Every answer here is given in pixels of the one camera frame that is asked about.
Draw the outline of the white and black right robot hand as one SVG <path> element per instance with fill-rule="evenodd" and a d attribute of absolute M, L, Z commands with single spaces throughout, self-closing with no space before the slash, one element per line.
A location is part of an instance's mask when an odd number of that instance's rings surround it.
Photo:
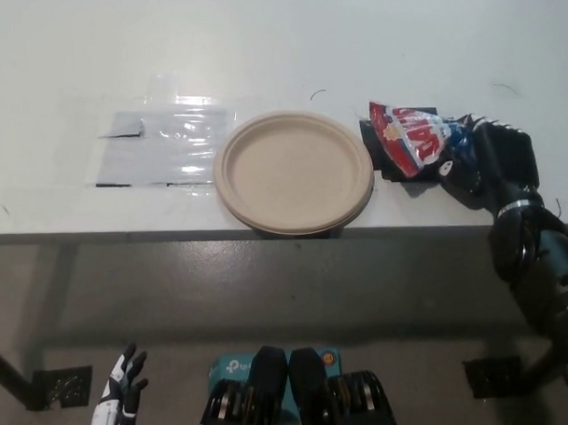
<path fill-rule="evenodd" d="M 540 179 L 528 133 L 500 120 L 466 115 L 437 163 L 445 189 L 463 205 L 498 217 L 527 205 L 542 207 Z"/>

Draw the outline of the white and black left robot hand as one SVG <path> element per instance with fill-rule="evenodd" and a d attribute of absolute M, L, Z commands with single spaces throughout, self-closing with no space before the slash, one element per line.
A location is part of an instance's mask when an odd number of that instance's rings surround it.
<path fill-rule="evenodd" d="M 138 380 L 147 358 L 145 351 L 135 354 L 132 342 L 119 356 L 104 384 L 103 394 L 94 407 L 90 425 L 135 425 L 140 398 L 148 379 Z"/>

